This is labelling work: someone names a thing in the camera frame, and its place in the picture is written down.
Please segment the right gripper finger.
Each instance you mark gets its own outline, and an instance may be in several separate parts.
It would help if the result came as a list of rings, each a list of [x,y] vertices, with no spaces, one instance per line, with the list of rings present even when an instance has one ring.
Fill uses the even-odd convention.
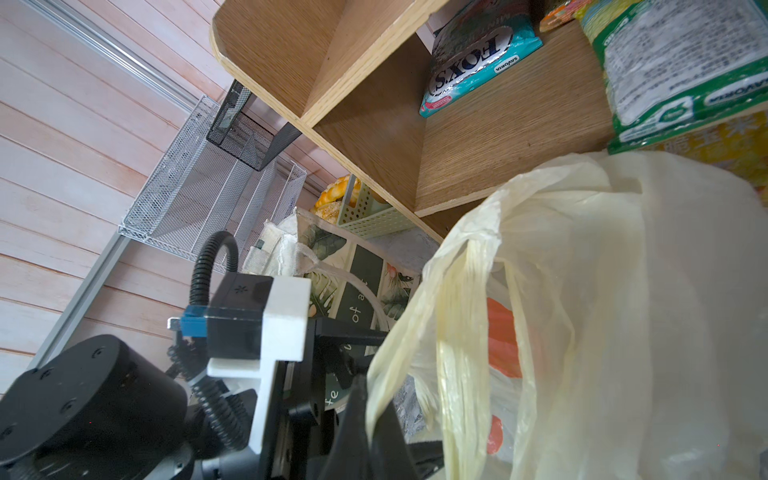
[[[319,479],[419,478],[392,402],[376,421],[373,434],[366,430],[368,390],[366,377],[354,378],[348,402]]]

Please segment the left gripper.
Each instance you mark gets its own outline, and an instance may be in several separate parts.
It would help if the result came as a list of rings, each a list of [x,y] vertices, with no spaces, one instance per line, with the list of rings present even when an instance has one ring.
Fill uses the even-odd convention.
[[[331,452],[338,414],[326,411],[326,377],[332,372],[344,388],[367,369],[372,358],[355,359],[350,346],[379,346],[386,333],[329,317],[310,318],[311,281],[276,277],[263,316],[261,365],[275,362],[269,394],[257,405],[260,437],[259,479],[317,479]]]

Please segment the yellow plastic grocery bag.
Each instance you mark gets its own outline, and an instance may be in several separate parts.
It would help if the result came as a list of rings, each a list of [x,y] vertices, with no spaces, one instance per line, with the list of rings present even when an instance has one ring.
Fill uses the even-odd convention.
[[[373,431],[414,379],[450,479],[486,463],[490,293],[522,372],[512,478],[759,477],[767,211],[749,183],[665,152],[569,154],[465,214],[367,380]]]

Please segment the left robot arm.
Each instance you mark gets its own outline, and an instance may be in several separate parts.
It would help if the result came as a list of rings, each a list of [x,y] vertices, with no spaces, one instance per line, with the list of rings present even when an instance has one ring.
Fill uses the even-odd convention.
[[[113,335],[21,374],[1,402],[10,479],[291,479],[337,436],[325,380],[384,333],[310,318],[311,283],[242,273],[235,237],[204,243],[162,370]]]

